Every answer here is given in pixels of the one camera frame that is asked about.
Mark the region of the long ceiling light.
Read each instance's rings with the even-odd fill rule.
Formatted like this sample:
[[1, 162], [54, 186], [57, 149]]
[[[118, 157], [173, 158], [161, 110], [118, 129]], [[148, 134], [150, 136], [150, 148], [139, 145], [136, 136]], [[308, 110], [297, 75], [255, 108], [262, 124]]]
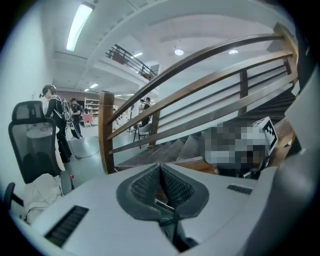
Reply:
[[75, 50], [79, 36], [94, 9], [95, 6], [89, 2], [82, 2], [77, 8], [67, 38], [67, 51]]

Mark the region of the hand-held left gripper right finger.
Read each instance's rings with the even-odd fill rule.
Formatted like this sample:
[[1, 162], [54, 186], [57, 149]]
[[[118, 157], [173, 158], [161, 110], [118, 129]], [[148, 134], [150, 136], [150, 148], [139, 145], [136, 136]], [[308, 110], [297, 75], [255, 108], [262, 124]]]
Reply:
[[177, 221], [177, 239], [163, 241], [161, 256], [267, 256], [300, 225], [311, 204], [311, 152], [303, 150], [258, 180], [164, 167], [208, 190], [195, 217]]

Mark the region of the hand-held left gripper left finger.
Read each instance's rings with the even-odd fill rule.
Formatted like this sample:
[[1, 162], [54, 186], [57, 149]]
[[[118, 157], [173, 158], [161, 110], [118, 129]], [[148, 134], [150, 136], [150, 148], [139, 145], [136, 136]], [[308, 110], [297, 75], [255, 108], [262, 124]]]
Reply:
[[[55, 202], [28, 225], [14, 224], [35, 249], [45, 256], [176, 256], [178, 250], [156, 221], [134, 219], [118, 204], [120, 183], [150, 165], [134, 167], [91, 179]], [[74, 206], [88, 209], [62, 247], [45, 238], [48, 231]]]

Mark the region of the grey chair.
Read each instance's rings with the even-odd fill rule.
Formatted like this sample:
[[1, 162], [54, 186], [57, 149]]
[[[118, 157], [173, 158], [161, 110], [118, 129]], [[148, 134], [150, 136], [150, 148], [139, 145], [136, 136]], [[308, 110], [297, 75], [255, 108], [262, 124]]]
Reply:
[[137, 136], [138, 140], [141, 140], [141, 139], [144, 139], [147, 136], [150, 136], [151, 127], [152, 127], [151, 123], [148, 123], [143, 127], [140, 127], [139, 125], [136, 126], [135, 129], [134, 129], [133, 142], [135, 142], [136, 136]]

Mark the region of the white shelf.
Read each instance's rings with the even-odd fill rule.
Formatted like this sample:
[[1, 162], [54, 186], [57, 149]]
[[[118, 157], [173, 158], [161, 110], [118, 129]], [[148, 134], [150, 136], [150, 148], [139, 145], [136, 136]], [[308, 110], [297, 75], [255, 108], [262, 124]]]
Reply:
[[99, 113], [99, 100], [86, 97], [84, 100], [84, 111], [86, 114], [92, 114], [93, 117], [97, 117]]

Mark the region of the black mesh office chair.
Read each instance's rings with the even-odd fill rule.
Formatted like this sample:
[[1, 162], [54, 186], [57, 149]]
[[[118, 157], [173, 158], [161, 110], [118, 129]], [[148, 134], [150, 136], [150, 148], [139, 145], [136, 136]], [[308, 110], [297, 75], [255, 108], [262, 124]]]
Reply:
[[71, 176], [58, 165], [56, 124], [53, 119], [45, 117], [42, 101], [18, 103], [12, 111], [8, 134], [26, 184], [49, 174], [60, 178], [63, 195], [74, 189]]

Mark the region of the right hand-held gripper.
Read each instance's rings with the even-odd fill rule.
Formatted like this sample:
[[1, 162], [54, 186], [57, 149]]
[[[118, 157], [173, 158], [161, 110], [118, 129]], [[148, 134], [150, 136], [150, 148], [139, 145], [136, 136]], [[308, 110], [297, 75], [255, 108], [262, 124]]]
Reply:
[[262, 129], [267, 140], [267, 152], [272, 153], [278, 143], [278, 137], [270, 117], [266, 116], [263, 119], [257, 120], [252, 124], [252, 126]]

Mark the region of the person's black t-shirt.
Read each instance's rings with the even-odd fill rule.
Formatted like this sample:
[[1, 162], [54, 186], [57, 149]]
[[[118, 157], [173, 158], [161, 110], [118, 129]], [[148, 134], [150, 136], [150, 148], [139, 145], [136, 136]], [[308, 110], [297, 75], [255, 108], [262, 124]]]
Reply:
[[258, 180], [262, 170], [268, 166], [269, 162], [270, 162], [270, 159], [267, 158], [263, 160], [258, 167], [241, 168], [241, 169], [227, 169], [227, 168], [217, 167], [216, 171], [221, 176]]

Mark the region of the beige jacket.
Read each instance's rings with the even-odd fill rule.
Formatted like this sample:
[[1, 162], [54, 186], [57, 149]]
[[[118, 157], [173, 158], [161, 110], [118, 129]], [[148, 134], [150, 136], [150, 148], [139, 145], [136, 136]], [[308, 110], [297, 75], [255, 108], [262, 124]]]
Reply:
[[31, 225], [43, 211], [63, 196], [59, 176], [45, 173], [33, 182], [26, 184], [23, 199], [25, 221]]

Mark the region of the black balcony railing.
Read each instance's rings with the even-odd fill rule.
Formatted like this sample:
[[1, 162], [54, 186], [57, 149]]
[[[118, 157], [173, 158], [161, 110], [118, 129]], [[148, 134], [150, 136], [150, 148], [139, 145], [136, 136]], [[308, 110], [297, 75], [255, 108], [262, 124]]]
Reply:
[[105, 52], [105, 55], [107, 58], [128, 67], [136, 74], [139, 74], [149, 81], [158, 75], [159, 70], [154, 70], [151, 67], [147, 66], [144, 62], [139, 60], [138, 57], [142, 55], [142, 52], [131, 54], [123, 47], [115, 44]]

